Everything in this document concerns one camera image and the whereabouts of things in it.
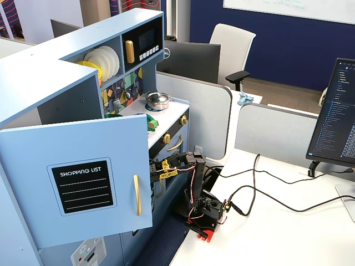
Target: shopping list sign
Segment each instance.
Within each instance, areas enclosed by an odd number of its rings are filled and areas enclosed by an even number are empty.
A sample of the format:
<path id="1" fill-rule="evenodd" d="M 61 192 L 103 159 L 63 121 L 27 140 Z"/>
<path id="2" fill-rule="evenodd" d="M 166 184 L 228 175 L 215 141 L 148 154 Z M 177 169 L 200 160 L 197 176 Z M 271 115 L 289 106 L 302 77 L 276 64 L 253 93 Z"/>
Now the shopping list sign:
<path id="1" fill-rule="evenodd" d="M 64 215 L 114 205 L 110 166 L 109 158 L 105 158 L 48 167 Z"/>

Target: black chalkboard label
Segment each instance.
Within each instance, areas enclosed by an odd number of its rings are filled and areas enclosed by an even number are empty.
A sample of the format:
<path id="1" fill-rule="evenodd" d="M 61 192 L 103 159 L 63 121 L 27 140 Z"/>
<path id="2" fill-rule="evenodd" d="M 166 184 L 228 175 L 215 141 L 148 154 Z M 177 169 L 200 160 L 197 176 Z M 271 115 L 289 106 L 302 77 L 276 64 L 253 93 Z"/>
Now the black chalkboard label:
<path id="1" fill-rule="evenodd" d="M 107 161 L 52 168 L 64 213 L 113 205 Z"/>

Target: cubicle partition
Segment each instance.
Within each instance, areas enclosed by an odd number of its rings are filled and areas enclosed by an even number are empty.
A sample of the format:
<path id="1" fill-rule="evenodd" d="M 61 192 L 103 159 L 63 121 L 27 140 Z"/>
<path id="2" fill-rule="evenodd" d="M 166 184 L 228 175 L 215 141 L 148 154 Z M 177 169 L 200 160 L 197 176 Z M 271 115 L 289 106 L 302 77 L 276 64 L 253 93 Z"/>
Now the cubicle partition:
<path id="1" fill-rule="evenodd" d="M 226 153 L 232 94 L 228 87 L 158 72 L 158 91 L 190 102 L 190 151 L 221 159 Z"/>
<path id="2" fill-rule="evenodd" d="M 306 159 L 317 117 L 260 104 L 247 104 L 239 113 L 235 148 L 308 168 Z M 344 171 L 346 167 L 321 163 L 316 171 Z M 331 173 L 344 179 L 353 174 Z"/>

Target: black cable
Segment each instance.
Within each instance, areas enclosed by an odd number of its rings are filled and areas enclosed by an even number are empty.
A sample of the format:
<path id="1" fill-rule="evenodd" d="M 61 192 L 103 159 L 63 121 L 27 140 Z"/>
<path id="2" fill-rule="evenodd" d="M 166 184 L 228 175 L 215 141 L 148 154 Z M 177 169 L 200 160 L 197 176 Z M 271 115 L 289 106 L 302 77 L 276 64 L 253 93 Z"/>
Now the black cable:
<path id="1" fill-rule="evenodd" d="M 237 175 L 240 175 L 242 173 L 246 173 L 246 172 L 249 172 L 249 171 L 252 171 L 253 169 L 248 169 L 248 170 L 245 170 L 245 171 L 242 171 L 242 172 L 239 172 L 239 173 L 234 173 L 233 175 L 230 175 L 230 176 L 223 176 L 221 175 L 220 173 L 218 173 L 216 170 L 214 170 L 212 167 L 209 167 L 209 166 L 206 166 L 208 169 L 212 170 L 213 172 L 216 172 L 219 176 L 223 177 L 223 178 L 229 178 L 229 177 L 232 177 L 232 176 L 237 176 Z"/>
<path id="2" fill-rule="evenodd" d="M 235 173 L 235 174 L 230 175 L 230 176 L 223 176 L 223 175 L 221 175 L 220 173 L 218 173 L 216 170 L 214 170 L 214 169 L 211 169 L 211 170 L 214 171 L 214 172 L 216 172 L 219 176 L 221 176 L 221 177 L 223 177 L 223 178 L 229 178 L 229 177 L 232 177 L 232 176 L 240 175 L 240 174 L 242 174 L 242 173 L 246 173 L 246 172 L 253 171 L 253 169 L 248 169 L 248 170 L 245 170 L 245 171 L 242 171 L 242 172 L 239 172 L 239 173 Z M 352 173 L 352 172 L 354 172 L 354 170 L 353 170 L 352 168 L 348 168 L 348 169 L 346 169 L 346 170 L 343 171 L 343 172 L 330 171 L 330 172 L 327 172 L 327 173 L 323 173 L 323 174 L 321 174 L 321 175 L 319 175 L 319 176 L 316 176 L 316 177 L 314 177 L 314 178 L 301 179 L 301 180 L 297 180 L 297 181 L 294 181 L 294 182 L 287 182 L 287 181 L 285 181 L 285 180 L 283 180 L 283 179 L 281 179 L 281 178 L 279 178 L 279 177 L 277 177 L 277 176 L 274 176 L 273 174 L 271 174 L 271 173 L 269 173 L 268 171 L 265 171 L 265 170 L 261 170 L 261 171 L 255 170 L 255 172 L 258 172 L 258 173 L 266 173 L 266 174 L 268 174 L 269 176 L 272 176 L 272 177 L 274 177 L 274 178 L 276 178 L 276 179 L 282 181 L 283 183 L 292 185 L 292 184 L 295 184 L 295 183 L 298 183 L 298 182 L 301 182 L 301 181 L 314 180 L 314 179 L 319 178 L 319 177 L 321 177 L 321 176 L 329 175 L 330 173 Z"/>
<path id="3" fill-rule="evenodd" d="M 355 200 L 355 197 L 353 197 L 353 196 L 343 195 L 343 196 L 339 196 L 339 197 L 336 197 L 336 198 L 329 199 L 328 201 L 324 201 L 324 202 L 322 202 L 322 203 L 316 204 L 316 205 L 314 205 L 314 206 L 312 206 L 312 207 L 309 207 L 309 208 L 306 208 L 306 209 L 294 209 L 294 208 L 292 208 L 292 207 L 290 207 L 290 206 L 288 206 L 288 205 L 282 203 L 282 202 L 279 201 L 278 199 L 275 199 L 274 197 L 270 196 L 269 194 L 267 194 L 267 193 L 265 193 L 265 192 L 262 192 L 261 190 L 258 190 L 256 187 L 252 187 L 252 186 L 249 186 L 249 185 L 245 185 L 245 186 L 242 186 L 242 187 L 238 188 L 238 189 L 235 191 L 235 193 L 238 192 L 240 189 L 242 189 L 242 188 L 244 188 L 244 187 L 252 188 L 253 190 L 256 190 L 257 192 L 260 192 L 260 193 L 264 194 L 265 196 L 269 197 L 270 199 L 276 201 L 277 203 L 283 205 L 284 207 L 286 207 L 286 208 L 288 208 L 288 209 L 290 209 L 290 210 L 292 210 L 292 211 L 294 211 L 294 212 L 307 212 L 307 211 L 309 211 L 309 210 L 311 210 L 311 209 L 314 209 L 314 208 L 316 208 L 316 207 L 319 207 L 319 206 L 321 206 L 321 205 L 324 205 L 324 204 L 329 203 L 329 202 L 332 202 L 332 201 L 336 201 L 336 200 L 338 200 L 338 199 L 340 199 L 340 198 L 352 198 L 353 200 Z M 236 207 L 236 208 L 237 208 L 236 211 L 237 211 L 238 213 L 240 213 L 241 210 L 240 210 L 236 205 L 234 205 L 233 202 L 231 202 L 231 205 L 232 205 L 233 208 Z"/>
<path id="4" fill-rule="evenodd" d="M 223 168 L 223 165 L 217 165 L 217 166 L 211 166 L 211 167 L 209 167 L 209 166 L 206 166 L 208 169 L 206 170 L 206 172 L 205 172 L 205 174 L 204 174 L 204 179 L 203 180 L 205 180 L 205 178 L 206 178 L 206 176 L 207 176 L 207 173 L 209 172 L 209 170 L 211 170 L 212 168 L 220 168 L 220 167 L 222 167 Z"/>
<path id="5" fill-rule="evenodd" d="M 256 162 L 257 162 L 257 159 L 260 157 L 260 154 L 258 154 L 256 157 L 255 157 L 255 160 L 254 160 L 254 165 L 253 165 L 253 184 L 254 184 L 254 186 L 253 186 L 253 188 L 254 188 L 254 193 L 253 193 L 253 199 L 251 200 L 251 203 L 250 203 L 250 207 L 249 207 L 249 210 L 248 210 L 248 212 L 247 213 L 243 213 L 243 211 L 241 210 L 241 209 L 239 209 L 237 206 L 235 206 L 235 207 L 237 207 L 238 208 L 238 213 L 240 214 L 240 215 L 242 215 L 242 216 L 245 216 L 245 217 L 248 217 L 249 216 L 249 214 L 250 214 L 250 212 L 251 212 L 251 209 L 253 208 L 253 205 L 254 205 L 254 202 L 255 202 L 255 197 L 256 197 L 256 186 L 255 186 L 255 167 L 256 167 Z"/>

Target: striped fabric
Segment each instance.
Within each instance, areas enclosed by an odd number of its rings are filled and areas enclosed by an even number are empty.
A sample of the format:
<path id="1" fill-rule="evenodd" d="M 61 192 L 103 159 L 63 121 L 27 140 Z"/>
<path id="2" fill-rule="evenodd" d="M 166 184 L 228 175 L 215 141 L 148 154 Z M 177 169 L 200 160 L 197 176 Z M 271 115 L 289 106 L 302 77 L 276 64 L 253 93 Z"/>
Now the striped fabric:
<path id="1" fill-rule="evenodd" d="M 19 23 L 18 15 L 13 0 L 5 0 L 2 2 L 2 7 L 4 8 L 7 21 L 9 21 L 12 32 L 14 33 L 14 24 Z M 4 21 L 0 15 L 0 27 L 5 27 Z"/>
<path id="2" fill-rule="evenodd" d="M 118 4 L 120 0 L 110 0 L 110 9 L 111 9 L 111 17 L 117 15 L 118 12 Z"/>

